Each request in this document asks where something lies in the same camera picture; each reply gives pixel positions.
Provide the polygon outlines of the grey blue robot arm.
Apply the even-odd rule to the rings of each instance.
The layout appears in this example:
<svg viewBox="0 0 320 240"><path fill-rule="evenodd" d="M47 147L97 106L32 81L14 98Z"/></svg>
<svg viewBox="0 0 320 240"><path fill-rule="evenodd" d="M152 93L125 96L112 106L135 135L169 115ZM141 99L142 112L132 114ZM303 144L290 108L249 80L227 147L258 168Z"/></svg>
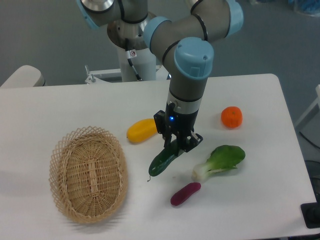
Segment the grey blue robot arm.
<svg viewBox="0 0 320 240"><path fill-rule="evenodd" d="M195 148L202 141L194 124L212 72L212 43L242 28L240 4L191 0L190 14L178 21L153 15L145 0L79 0L77 6L92 29L107 26L124 82L154 80L157 62L168 71L166 108L154 115L157 131L165 148L176 137L175 155Z"/></svg>

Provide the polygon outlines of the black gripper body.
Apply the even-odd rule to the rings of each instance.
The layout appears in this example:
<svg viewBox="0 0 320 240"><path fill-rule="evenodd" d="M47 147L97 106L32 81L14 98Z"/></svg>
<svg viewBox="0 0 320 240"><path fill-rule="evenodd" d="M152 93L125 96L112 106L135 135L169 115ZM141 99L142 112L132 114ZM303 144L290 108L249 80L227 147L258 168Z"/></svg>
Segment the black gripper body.
<svg viewBox="0 0 320 240"><path fill-rule="evenodd" d="M197 147L203 140L203 137L194 132L194 124L198 112L179 113L176 103L166 105L165 111L159 110L154 116L157 132L162 135L164 133L172 133L171 141L176 140L179 136L186 136L186 152Z"/></svg>

